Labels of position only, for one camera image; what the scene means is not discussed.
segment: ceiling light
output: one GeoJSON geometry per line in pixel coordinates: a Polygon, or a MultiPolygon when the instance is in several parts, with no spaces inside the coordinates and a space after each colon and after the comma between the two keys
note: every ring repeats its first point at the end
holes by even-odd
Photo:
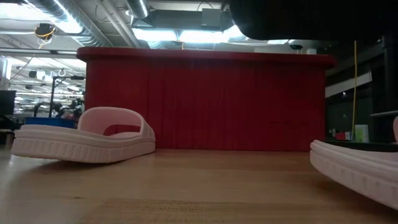
{"type": "MultiPolygon", "coordinates": [[[[17,95],[29,95],[29,96],[51,96],[51,93],[16,93],[17,95]]],[[[83,97],[82,94],[68,94],[68,93],[54,93],[54,96],[75,96],[83,97]]]]}
{"type": "Polygon", "coordinates": [[[26,53],[26,54],[52,54],[50,50],[34,50],[34,49],[1,49],[4,53],[26,53]]]}
{"type": "Polygon", "coordinates": [[[44,14],[25,4],[0,3],[0,18],[47,21],[44,14]]]}
{"type": "Polygon", "coordinates": [[[66,102],[67,100],[65,99],[54,99],[54,102],[66,102]]]}
{"type": "Polygon", "coordinates": [[[75,87],[75,86],[68,86],[67,88],[69,88],[71,90],[74,90],[74,91],[79,91],[80,90],[80,88],[75,87]]]}
{"type": "Polygon", "coordinates": [[[286,44],[289,40],[268,40],[267,44],[286,44]]]}
{"type": "Polygon", "coordinates": [[[76,51],[72,51],[72,50],[59,50],[58,54],[76,55],[77,52],[76,51]]]}
{"type": "Polygon", "coordinates": [[[173,30],[132,30],[139,40],[146,41],[176,41],[177,36],[173,30]]]}
{"type": "Polygon", "coordinates": [[[185,30],[180,36],[180,41],[187,43],[220,43],[227,42],[229,37],[222,32],[185,30]]]}
{"type": "Polygon", "coordinates": [[[67,59],[67,58],[61,58],[59,59],[59,61],[67,64],[67,65],[71,65],[72,67],[75,67],[79,70],[86,70],[86,62],[79,60],[79,59],[67,59]]]}
{"type": "Polygon", "coordinates": [[[62,84],[65,84],[65,85],[70,85],[70,83],[68,83],[68,82],[65,82],[65,81],[61,81],[61,80],[59,80],[59,79],[57,79],[57,81],[56,81],[57,83],[60,83],[60,82],[62,82],[62,84]]]}

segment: wooden floor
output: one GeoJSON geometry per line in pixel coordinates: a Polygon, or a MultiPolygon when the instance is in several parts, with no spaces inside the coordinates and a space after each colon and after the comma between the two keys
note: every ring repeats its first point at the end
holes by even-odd
{"type": "Polygon", "coordinates": [[[0,223],[398,223],[308,153],[158,150],[110,165],[0,150],[0,223]]]}

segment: monitor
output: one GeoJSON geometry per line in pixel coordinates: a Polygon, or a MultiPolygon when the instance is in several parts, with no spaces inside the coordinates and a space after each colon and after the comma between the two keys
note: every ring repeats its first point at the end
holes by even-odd
{"type": "Polygon", "coordinates": [[[16,92],[12,90],[0,90],[0,114],[14,114],[16,92]]]}

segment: pipe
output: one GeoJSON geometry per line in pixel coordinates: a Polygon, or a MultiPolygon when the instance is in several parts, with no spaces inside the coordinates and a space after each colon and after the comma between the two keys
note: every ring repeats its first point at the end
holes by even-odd
{"type": "Polygon", "coordinates": [[[126,25],[126,23],[124,22],[123,18],[120,16],[120,14],[117,12],[117,10],[115,9],[115,7],[111,4],[111,2],[109,0],[104,0],[103,1],[105,3],[105,6],[109,9],[109,12],[113,14],[113,16],[118,20],[119,25],[124,29],[124,31],[126,32],[126,34],[129,36],[129,38],[131,39],[131,41],[134,43],[134,45],[136,47],[141,47],[137,37],[134,35],[134,33],[132,32],[131,27],[128,27],[126,25]]]}
{"type": "MultiPolygon", "coordinates": [[[[34,31],[30,30],[22,30],[22,29],[0,29],[0,34],[7,34],[7,35],[29,35],[35,34],[34,31]]],[[[53,35],[59,37],[86,37],[89,38],[91,35],[83,35],[83,34],[60,34],[58,32],[54,32],[53,35]]]]}
{"type": "Polygon", "coordinates": [[[59,29],[68,34],[88,35],[72,37],[85,47],[112,47],[112,43],[93,21],[71,0],[23,0],[47,15],[59,29]]]}
{"type": "Polygon", "coordinates": [[[51,87],[51,98],[50,98],[50,112],[49,112],[49,118],[51,118],[52,115],[52,106],[54,104],[54,93],[55,93],[55,81],[57,80],[58,77],[52,77],[52,87],[51,87]]]}
{"type": "Polygon", "coordinates": [[[150,13],[147,0],[126,0],[127,7],[134,18],[143,19],[150,13]]]}
{"type": "Polygon", "coordinates": [[[35,34],[35,32],[31,30],[19,30],[19,29],[0,29],[0,34],[8,34],[8,35],[25,35],[25,34],[35,34]]]}
{"type": "Polygon", "coordinates": [[[132,40],[126,35],[126,33],[120,28],[119,24],[113,19],[112,15],[109,13],[109,11],[105,8],[102,0],[95,0],[97,3],[98,7],[102,9],[102,11],[105,13],[105,16],[111,21],[113,27],[120,33],[124,41],[128,44],[130,47],[134,47],[134,43],[132,40]]]}

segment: slide sandal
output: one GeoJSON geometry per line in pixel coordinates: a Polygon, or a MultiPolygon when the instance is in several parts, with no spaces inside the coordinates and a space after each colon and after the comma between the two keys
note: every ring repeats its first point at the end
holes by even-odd
{"type": "Polygon", "coordinates": [[[15,156],[64,161],[106,163],[155,151],[155,133],[135,111],[97,107],[84,112],[78,129],[27,124],[16,131],[11,153],[15,156]],[[140,126],[139,133],[104,136],[115,124],[140,126]]]}
{"type": "MultiPolygon", "coordinates": [[[[398,118],[394,121],[394,132],[398,139],[398,118]]],[[[317,140],[311,143],[310,161],[318,171],[398,210],[397,144],[329,143],[317,140]]]]}

